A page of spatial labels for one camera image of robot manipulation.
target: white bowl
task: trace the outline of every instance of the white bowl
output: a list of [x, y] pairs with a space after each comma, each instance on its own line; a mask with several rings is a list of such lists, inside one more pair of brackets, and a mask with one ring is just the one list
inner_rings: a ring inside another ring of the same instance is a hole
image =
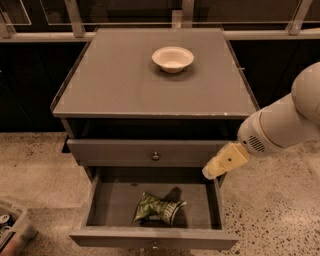
[[164, 47], [152, 55], [152, 60], [168, 73], [178, 73], [189, 66], [193, 60], [193, 54], [181, 47]]

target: drawer knob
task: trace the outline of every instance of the drawer knob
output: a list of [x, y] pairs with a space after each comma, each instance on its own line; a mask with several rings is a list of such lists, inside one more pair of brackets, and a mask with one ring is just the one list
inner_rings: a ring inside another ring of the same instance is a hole
[[152, 249], [153, 249], [153, 250], [159, 250], [159, 247], [158, 247], [158, 245], [157, 245], [157, 242], [156, 242], [156, 241], [154, 241], [154, 242], [153, 242]]
[[159, 161], [160, 160], [160, 155], [158, 152], [153, 152], [151, 159], [153, 161]]

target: can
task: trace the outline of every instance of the can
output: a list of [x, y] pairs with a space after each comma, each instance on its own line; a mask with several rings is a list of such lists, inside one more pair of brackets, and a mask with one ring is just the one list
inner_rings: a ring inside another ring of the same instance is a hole
[[0, 227], [2, 226], [12, 227], [14, 222], [15, 222], [14, 218], [10, 214], [0, 215]]
[[3, 226], [0, 228], [0, 235], [3, 235], [6, 231], [10, 230], [10, 226]]

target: speckled floor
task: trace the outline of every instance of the speckled floor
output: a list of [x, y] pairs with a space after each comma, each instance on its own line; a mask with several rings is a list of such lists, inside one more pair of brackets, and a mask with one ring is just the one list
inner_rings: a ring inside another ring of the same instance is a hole
[[81, 248], [68, 236], [81, 222], [90, 182], [64, 133], [0, 133], [0, 195], [30, 211], [39, 233], [20, 255], [320, 255], [320, 142], [251, 158], [221, 189], [230, 251]]

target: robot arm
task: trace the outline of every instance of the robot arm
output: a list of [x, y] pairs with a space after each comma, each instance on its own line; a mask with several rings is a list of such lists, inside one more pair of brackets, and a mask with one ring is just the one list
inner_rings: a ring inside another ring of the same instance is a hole
[[249, 116], [240, 126], [238, 143], [228, 143], [203, 168], [216, 178], [259, 157], [292, 145], [320, 139], [320, 62], [303, 70], [291, 93]]

